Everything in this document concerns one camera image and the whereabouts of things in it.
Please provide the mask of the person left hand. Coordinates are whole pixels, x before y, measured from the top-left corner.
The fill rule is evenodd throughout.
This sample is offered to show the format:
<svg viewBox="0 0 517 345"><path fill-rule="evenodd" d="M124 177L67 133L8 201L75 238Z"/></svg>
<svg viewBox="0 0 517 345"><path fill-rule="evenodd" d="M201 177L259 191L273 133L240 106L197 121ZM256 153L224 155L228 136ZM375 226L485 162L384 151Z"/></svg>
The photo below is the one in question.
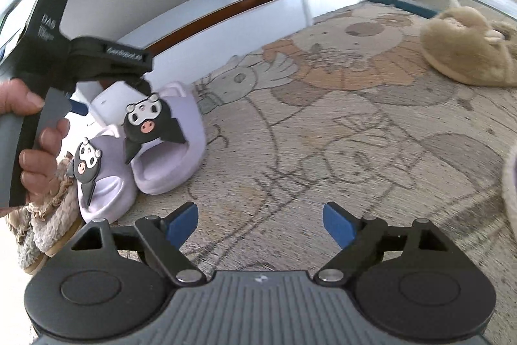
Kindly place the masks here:
<svg viewBox="0 0 517 345"><path fill-rule="evenodd" d="M1 216L50 192L57 156L70 123L62 118L38 131L46 102L20 79L1 83Z"/></svg>

